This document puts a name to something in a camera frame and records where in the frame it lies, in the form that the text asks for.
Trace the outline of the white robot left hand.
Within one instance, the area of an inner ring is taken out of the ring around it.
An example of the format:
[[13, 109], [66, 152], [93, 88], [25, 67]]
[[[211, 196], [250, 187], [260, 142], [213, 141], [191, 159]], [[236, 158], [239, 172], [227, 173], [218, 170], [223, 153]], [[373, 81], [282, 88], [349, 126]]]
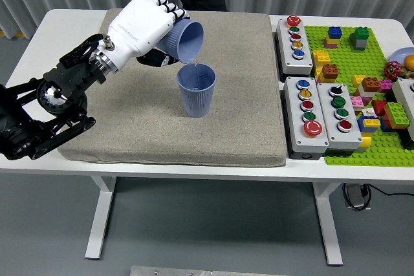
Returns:
[[155, 46], [176, 22], [189, 17], [168, 0], [132, 0], [110, 22], [108, 38], [98, 49], [112, 72], [123, 69], [131, 58], [153, 67], [170, 65], [177, 59]]

